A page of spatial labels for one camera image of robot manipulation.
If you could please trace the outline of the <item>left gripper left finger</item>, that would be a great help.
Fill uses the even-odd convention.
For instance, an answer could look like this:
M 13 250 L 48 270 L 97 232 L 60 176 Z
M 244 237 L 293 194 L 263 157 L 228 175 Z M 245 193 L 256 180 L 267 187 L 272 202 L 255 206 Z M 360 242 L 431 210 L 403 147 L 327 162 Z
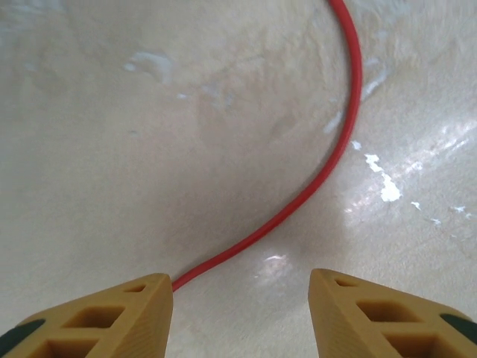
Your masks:
M 0 335 L 0 358 L 165 358 L 171 279 L 149 274 L 35 313 Z

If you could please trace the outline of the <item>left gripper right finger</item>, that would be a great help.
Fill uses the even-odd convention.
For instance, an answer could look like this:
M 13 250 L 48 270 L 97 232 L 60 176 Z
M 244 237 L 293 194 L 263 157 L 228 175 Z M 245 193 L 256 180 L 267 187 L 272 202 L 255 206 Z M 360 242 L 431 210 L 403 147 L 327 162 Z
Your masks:
M 309 309 L 318 358 L 477 358 L 477 322 L 434 301 L 324 268 Z

